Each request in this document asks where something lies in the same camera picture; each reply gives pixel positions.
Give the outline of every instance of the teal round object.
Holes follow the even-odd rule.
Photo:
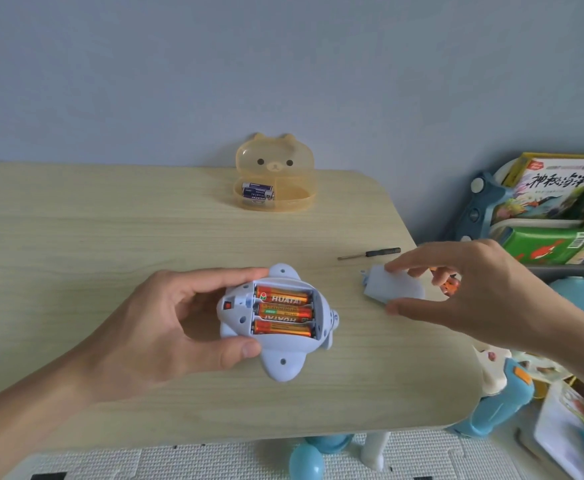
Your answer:
[[[307,436],[307,441],[318,451],[325,454],[338,453],[343,450],[354,438],[354,435]]]
[[[291,480],[322,480],[325,460],[315,447],[301,443],[292,451],[289,468]]]

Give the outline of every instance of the bear face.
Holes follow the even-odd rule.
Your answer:
[[[271,138],[258,133],[236,153],[240,173],[293,177],[314,169],[312,150],[292,135]]]

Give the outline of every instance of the orange button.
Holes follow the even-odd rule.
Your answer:
[[[526,371],[522,370],[520,367],[514,368],[514,375],[518,377],[520,380],[524,381],[525,384],[527,385],[532,383],[532,378],[530,377],[530,375]]]

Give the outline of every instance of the barcode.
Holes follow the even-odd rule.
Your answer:
[[[576,238],[570,245],[568,245],[568,249],[575,249],[579,248],[584,244],[584,232],[577,232]]]

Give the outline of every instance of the light wood tabletop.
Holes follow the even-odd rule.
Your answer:
[[[313,206],[253,212],[232,201],[235,169],[0,163],[0,390],[88,336],[156,269],[284,262],[340,314],[329,351],[288,383],[258,359],[185,377],[136,399],[100,404],[45,448],[144,447],[446,426],[480,398],[470,340],[388,317],[361,274],[414,247],[371,178],[318,171]],[[430,299],[440,290],[423,283]],[[189,326],[218,336],[215,316]]]

